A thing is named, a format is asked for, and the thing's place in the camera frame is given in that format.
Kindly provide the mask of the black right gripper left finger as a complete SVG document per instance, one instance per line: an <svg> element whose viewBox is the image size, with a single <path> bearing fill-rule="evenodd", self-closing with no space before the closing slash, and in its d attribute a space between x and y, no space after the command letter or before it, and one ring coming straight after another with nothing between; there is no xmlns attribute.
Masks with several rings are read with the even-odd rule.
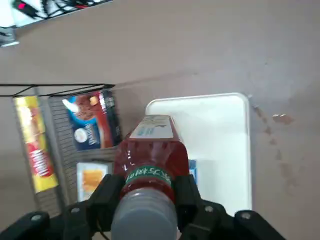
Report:
<svg viewBox="0 0 320 240"><path fill-rule="evenodd" d="M108 232L125 178L106 175L88 200L71 204L50 217L45 211L29 212L0 233L2 240L91 240L97 232Z"/></svg>

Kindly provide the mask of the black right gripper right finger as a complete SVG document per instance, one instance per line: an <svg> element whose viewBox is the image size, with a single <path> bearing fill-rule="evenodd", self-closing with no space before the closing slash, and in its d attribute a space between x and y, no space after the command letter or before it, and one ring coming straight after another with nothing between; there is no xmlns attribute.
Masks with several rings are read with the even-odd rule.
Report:
<svg viewBox="0 0 320 240"><path fill-rule="evenodd" d="M191 174L177 176L173 189L181 240L285 239L253 210L240 210L231 216L221 204L202 199Z"/></svg>

